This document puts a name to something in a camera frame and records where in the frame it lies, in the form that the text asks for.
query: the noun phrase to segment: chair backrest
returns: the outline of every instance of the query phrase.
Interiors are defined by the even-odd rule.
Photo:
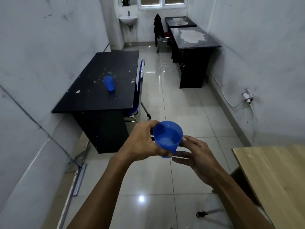
[[[140,65],[137,95],[135,96],[137,101],[134,103],[134,106],[133,106],[133,108],[130,112],[130,115],[136,115],[139,111],[139,106],[140,106],[140,103],[141,103],[141,95],[142,95],[142,83],[143,83],[143,76],[144,76],[144,66],[145,66],[145,60],[143,59],[141,61],[141,65]]]

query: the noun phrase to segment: hand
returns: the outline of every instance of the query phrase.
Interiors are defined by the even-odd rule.
[[[158,123],[160,122],[152,120],[136,124],[118,154],[127,155],[131,162],[144,160],[156,155],[172,157],[173,155],[170,151],[157,146],[151,139],[150,130]]]
[[[183,136],[180,146],[188,148],[191,153],[176,151],[175,157],[187,159],[172,158],[172,160],[190,166],[204,183],[212,185],[216,174],[224,171],[207,143],[191,136]]]

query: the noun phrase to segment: window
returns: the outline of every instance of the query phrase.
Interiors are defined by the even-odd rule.
[[[143,9],[185,8],[187,0],[138,0],[138,7]]]

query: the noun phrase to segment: tile floor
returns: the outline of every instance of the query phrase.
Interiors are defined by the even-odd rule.
[[[140,60],[146,60],[142,102],[152,118],[178,123],[185,135],[207,142],[228,173],[233,171],[238,164],[231,148],[242,144],[208,86],[179,89],[181,72],[172,63],[169,48],[161,48],[159,54],[154,46],[125,50],[139,50]],[[147,120],[142,107],[137,118]],[[128,123],[129,131],[133,126]],[[72,199],[64,228],[94,188],[112,155],[98,154],[92,146],[79,195]],[[232,228],[225,211],[196,218],[198,211],[216,208],[223,208],[219,198],[191,168],[170,159],[150,157],[133,163],[127,171],[110,228]]]

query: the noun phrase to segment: white stain on table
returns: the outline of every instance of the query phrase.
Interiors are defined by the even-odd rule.
[[[180,30],[180,38],[188,43],[197,43],[199,41],[206,41],[204,34],[196,30]]]
[[[173,21],[175,22],[176,26],[183,26],[188,24],[188,22],[186,22],[183,18],[173,18]]]

